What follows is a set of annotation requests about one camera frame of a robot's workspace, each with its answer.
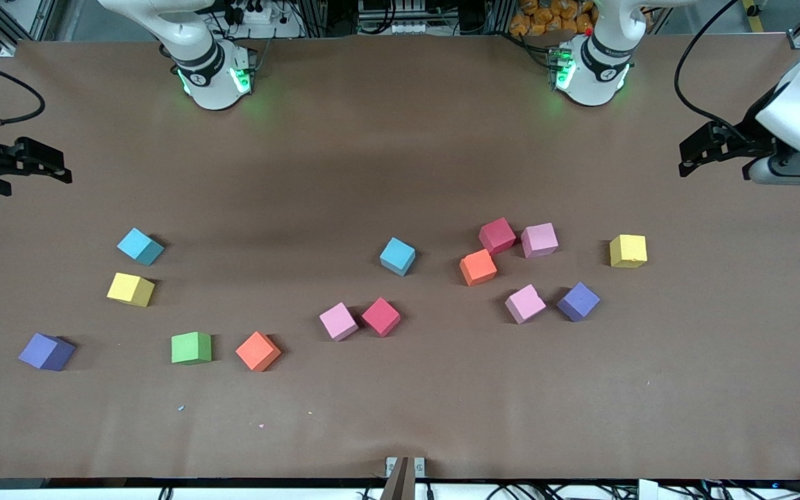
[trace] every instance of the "power strip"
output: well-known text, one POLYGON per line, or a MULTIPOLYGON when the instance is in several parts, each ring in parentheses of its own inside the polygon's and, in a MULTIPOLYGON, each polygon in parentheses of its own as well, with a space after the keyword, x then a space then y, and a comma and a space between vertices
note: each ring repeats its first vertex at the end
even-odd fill
POLYGON ((273 19, 274 16, 274 9, 271 6, 270 2, 262 1, 261 7, 263 10, 261 12, 246 12, 245 16, 242 16, 242 22, 249 23, 249 24, 270 24, 270 20, 273 19))

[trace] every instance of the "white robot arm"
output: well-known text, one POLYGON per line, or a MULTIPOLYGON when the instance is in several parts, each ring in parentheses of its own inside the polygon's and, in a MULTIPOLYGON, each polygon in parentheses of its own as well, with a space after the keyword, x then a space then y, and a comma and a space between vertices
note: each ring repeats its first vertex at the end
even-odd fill
POLYGON ((216 41, 196 10, 214 0, 98 0, 105 9, 142 25, 165 45, 184 92, 206 110, 223 110, 251 92, 254 56, 228 40, 216 41))
POLYGON ((553 85, 579 104, 600 106, 625 84, 629 63, 647 31, 641 7, 677 7, 696 0, 596 0, 599 16, 591 35, 576 35, 559 47, 562 69, 553 85))
POLYGON ((736 126, 710 121, 680 144, 682 177, 699 165, 757 158, 743 177, 762 184, 800 184, 800 61, 736 126))

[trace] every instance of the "brown table surface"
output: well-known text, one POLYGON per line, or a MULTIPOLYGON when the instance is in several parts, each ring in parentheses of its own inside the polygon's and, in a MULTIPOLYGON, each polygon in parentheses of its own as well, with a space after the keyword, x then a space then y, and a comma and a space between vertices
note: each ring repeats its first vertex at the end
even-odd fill
MULTIPOLYGON (((704 123, 673 93, 688 40, 645 39, 602 108, 501 39, 277 41, 223 112, 156 44, 22 44, 0 66, 48 108, 0 142, 62 149, 76 181, 0 202, 0 476, 356 477, 400 453, 442 478, 800 476, 800 187, 740 161, 678 177, 704 123), (553 222, 561 250, 465 287, 501 216, 553 222), (134 226, 169 245, 152 267, 115 249, 134 226), (647 265, 608 266, 620 233, 647 265), (405 278, 378 265, 391 237, 418 249, 405 278), (155 279, 151 307, 106 299, 115 272, 155 279), (502 306, 577 281, 602 299, 584 322, 502 306), (378 297, 404 316, 389 338, 318 323, 378 297), (216 361, 172 366, 196 330, 216 361), (256 330, 285 352, 263 374, 233 352, 256 330), (64 372, 17 360, 34 332, 79 346, 64 372)), ((737 121, 799 56, 707 37, 683 88, 737 121)), ((0 117, 32 105, 0 79, 0 117)))

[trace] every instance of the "cube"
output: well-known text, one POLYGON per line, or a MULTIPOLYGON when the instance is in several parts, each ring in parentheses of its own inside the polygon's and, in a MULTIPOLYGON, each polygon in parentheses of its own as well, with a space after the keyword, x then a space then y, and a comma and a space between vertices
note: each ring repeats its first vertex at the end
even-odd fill
POLYGON ((280 349, 261 332, 252 333, 247 341, 236 348, 236 355, 253 372, 263 372, 280 354, 280 349))
POLYGON ((487 249, 465 256, 461 260, 460 268, 461 274, 465 277, 465 283, 469 287, 489 281, 498 272, 496 265, 492 263, 490 251, 487 249))
POLYGON ((350 311, 347 310, 344 303, 338 303, 336 307, 325 311, 320 315, 320 321, 323 322, 329 336, 336 342, 345 339, 358 329, 356 321, 350 316, 350 311))
POLYGON ((117 272, 113 276, 113 283, 107 292, 107 298, 120 303, 146 307, 150 303, 150 295, 153 294, 153 283, 146 281, 141 276, 131 276, 117 272))
POLYGON ((480 242, 483 243, 483 248, 486 248, 491 256, 513 247, 514 241, 517 239, 505 217, 496 219, 496 221, 480 228, 478 236, 480 237, 480 242))
POLYGON ((548 256, 558 250, 558 235, 551 222, 525 228, 520 240, 524 244, 524 257, 527 259, 548 256))
POLYGON ((610 266, 635 269, 647 262, 647 237, 620 234, 610 241, 610 266))
POLYGON ((394 326, 400 322, 400 313, 387 302, 384 298, 379 297, 362 314, 362 320, 378 332, 380 338, 386 338, 394 326))
POLYGON ((123 240, 117 244, 117 248, 145 266, 152 265, 153 260, 156 260, 156 257, 165 250, 161 244, 140 232, 138 228, 131 228, 131 231, 128 231, 123 240))
POLYGON ((172 338, 172 363, 195 365, 212 360, 212 336, 190 332, 172 338))
POLYGON ((75 350, 75 346, 60 338, 34 333, 18 360, 40 370, 60 372, 75 350))
POLYGON ((380 259, 381 265, 393 270, 400 276, 405 276, 410 266, 413 265, 413 260, 415 260, 415 248, 392 237, 381 252, 380 259))
POLYGON ((594 294, 582 282, 578 282, 575 287, 564 295, 558 303, 558 309, 564 311, 569 319, 574 321, 581 321, 588 316, 591 309, 600 302, 600 298, 594 294))
POLYGON ((511 316, 520 325, 527 319, 539 314, 540 311, 545 309, 546 305, 539 298, 536 288, 533 285, 527 285, 511 294, 511 297, 508 297, 508 300, 505 301, 505 307, 511 311, 511 316))

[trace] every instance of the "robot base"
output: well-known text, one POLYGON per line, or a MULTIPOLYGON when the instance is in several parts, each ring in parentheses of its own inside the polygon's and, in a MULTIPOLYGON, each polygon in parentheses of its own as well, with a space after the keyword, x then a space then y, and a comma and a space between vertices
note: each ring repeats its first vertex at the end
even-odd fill
POLYGON ((206 110, 225 110, 236 101, 251 94, 255 79, 255 65, 258 62, 257 54, 249 53, 249 49, 239 47, 228 40, 219 40, 218 44, 224 49, 224 67, 212 77, 207 86, 196 86, 184 77, 184 92, 196 101, 200 108, 206 110))
POLYGON ((607 82, 598 81, 594 73, 580 60, 577 60, 578 55, 582 54, 582 44, 586 40, 588 40, 586 35, 576 35, 572 40, 560 44, 558 53, 569 54, 569 57, 559 60, 562 64, 565 63, 565 67, 561 67, 558 71, 550 71, 549 81, 553 88, 569 95, 570 99, 579 104, 600 106, 607 104, 613 95, 625 85, 628 66, 619 71, 614 79, 607 82))

